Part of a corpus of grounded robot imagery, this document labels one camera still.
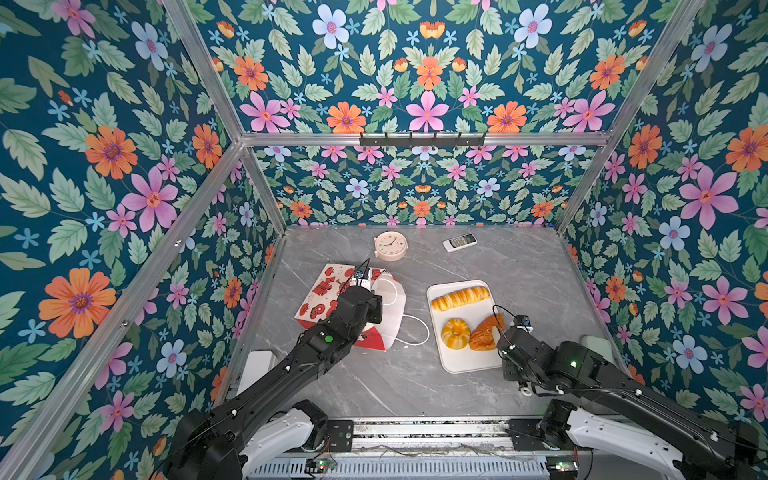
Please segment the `red white paper bag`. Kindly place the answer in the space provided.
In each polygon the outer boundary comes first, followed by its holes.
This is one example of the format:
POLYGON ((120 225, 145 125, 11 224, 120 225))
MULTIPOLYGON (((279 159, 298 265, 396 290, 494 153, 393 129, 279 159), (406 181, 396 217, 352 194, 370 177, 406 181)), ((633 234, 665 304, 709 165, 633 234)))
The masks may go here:
POLYGON ((294 319, 309 329, 331 322, 344 333, 358 335, 356 345, 388 351, 394 344, 417 347, 426 339, 408 341, 400 337, 407 294, 387 270, 327 263, 309 289, 294 319))

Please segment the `brown croissant fake bread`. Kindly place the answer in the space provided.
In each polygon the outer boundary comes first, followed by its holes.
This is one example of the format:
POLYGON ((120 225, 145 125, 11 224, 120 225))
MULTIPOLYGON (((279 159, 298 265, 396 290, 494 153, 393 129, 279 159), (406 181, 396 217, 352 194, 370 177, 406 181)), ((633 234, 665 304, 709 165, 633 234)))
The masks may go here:
POLYGON ((496 349, 501 334, 505 331, 503 314, 491 314, 471 333, 469 347, 472 351, 485 352, 496 349))

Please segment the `round bundt fake bread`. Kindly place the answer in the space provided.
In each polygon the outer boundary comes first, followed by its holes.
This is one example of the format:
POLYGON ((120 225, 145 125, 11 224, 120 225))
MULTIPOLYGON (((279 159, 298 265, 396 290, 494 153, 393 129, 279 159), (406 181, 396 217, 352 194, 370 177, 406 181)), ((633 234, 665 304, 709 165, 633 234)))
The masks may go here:
POLYGON ((471 328, 462 319, 450 319, 444 325, 441 332, 441 340, 446 348, 462 350, 469 345, 471 328))

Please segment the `long yellow fake bread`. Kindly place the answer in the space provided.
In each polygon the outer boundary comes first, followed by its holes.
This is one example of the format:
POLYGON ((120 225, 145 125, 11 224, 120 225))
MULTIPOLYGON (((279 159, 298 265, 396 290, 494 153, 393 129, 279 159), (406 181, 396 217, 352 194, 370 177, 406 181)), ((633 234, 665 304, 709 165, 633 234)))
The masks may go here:
POLYGON ((430 302, 430 305, 435 311, 446 312, 452 309, 474 305, 490 298, 491 293, 487 287, 473 286, 437 297, 430 302))

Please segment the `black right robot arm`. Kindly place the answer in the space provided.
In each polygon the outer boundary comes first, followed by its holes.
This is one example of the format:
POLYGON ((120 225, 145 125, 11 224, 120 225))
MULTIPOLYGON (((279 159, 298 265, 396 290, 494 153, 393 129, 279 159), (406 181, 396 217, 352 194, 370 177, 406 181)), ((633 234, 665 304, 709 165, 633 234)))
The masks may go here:
POLYGON ((536 439, 561 449, 600 450, 668 479, 754 479, 759 434, 696 414, 575 342, 558 347, 526 328, 492 334, 506 380, 546 398, 536 439))

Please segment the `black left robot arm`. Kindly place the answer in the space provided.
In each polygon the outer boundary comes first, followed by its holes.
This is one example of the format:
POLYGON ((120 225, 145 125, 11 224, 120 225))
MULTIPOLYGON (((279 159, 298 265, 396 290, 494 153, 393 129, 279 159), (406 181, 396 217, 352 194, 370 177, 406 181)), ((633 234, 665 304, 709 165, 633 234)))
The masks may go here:
POLYGON ((278 408, 352 350, 367 324, 382 319, 382 297, 351 286, 330 317, 305 330, 287 356, 242 393, 209 413, 179 421, 159 471, 167 479, 242 479, 246 446, 278 408))

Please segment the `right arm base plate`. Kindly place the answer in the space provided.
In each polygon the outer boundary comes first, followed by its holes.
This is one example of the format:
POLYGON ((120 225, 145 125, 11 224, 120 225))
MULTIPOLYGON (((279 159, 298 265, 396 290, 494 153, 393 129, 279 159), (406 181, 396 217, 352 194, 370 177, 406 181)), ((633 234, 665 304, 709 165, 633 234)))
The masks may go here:
POLYGON ((511 418, 506 422, 505 432, 517 451, 556 451, 539 431, 538 419, 511 418))

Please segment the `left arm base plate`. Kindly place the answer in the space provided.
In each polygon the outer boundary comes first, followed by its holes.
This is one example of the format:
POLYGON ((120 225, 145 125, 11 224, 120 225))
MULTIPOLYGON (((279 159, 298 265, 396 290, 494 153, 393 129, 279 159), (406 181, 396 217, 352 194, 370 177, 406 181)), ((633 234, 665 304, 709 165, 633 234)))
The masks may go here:
POLYGON ((311 452, 348 453, 352 451, 355 422, 350 419, 326 420, 315 427, 311 452))

